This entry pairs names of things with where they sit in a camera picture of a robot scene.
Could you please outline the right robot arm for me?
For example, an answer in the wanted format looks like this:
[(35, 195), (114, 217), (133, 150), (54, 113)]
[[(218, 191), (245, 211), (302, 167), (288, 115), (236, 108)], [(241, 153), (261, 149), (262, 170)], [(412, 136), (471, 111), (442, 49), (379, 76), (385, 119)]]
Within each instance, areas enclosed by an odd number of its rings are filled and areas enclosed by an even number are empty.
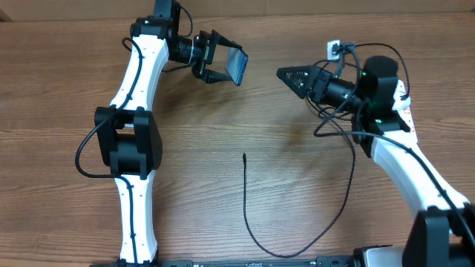
[(396, 61), (372, 56), (356, 83), (315, 65), (281, 67), (276, 76), (300, 98), (351, 113), (348, 135), (389, 175), (413, 214), (404, 248), (357, 249), (354, 266), (473, 266), (474, 204), (419, 148), (410, 98), (397, 73)]

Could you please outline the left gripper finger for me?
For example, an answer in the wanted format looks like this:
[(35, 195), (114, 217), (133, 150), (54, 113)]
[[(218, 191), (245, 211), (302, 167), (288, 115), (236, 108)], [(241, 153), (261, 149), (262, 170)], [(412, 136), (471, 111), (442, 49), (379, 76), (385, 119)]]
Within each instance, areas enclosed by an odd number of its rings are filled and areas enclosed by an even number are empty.
[(230, 47), (230, 48), (236, 48), (238, 50), (242, 50), (242, 46), (239, 45), (237, 42), (231, 41), (227, 39), (226, 37), (222, 36), (220, 33), (218, 33), (216, 30), (212, 30), (211, 32), (211, 43), (216, 46), (224, 46), (224, 47)]
[(232, 81), (232, 77), (230, 75), (219, 73), (214, 70), (205, 69), (203, 71), (203, 81), (206, 84), (213, 84), (217, 82)]

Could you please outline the blue Galaxy smartphone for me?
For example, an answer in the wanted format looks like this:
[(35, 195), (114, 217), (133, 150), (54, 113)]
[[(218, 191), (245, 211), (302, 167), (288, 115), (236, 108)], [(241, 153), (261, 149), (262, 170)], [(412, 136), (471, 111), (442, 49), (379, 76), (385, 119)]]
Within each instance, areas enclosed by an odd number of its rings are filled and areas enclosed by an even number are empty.
[(225, 69), (237, 86), (240, 86), (243, 81), (248, 60), (249, 57), (242, 49), (229, 48)]

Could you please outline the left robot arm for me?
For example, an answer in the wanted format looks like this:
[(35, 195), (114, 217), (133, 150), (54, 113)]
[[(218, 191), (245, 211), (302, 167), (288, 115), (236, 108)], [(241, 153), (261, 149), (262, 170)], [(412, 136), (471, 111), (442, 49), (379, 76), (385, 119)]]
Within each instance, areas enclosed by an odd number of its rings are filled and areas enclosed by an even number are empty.
[(163, 156), (163, 142), (152, 112), (160, 75), (168, 62), (191, 68), (206, 84), (240, 85), (248, 56), (236, 42), (213, 30), (179, 33), (185, 9), (173, 0), (156, 1), (154, 12), (130, 29), (130, 60), (109, 106), (97, 108), (95, 127), (102, 161), (119, 192), (122, 247), (116, 266), (157, 266), (153, 226), (153, 181)]

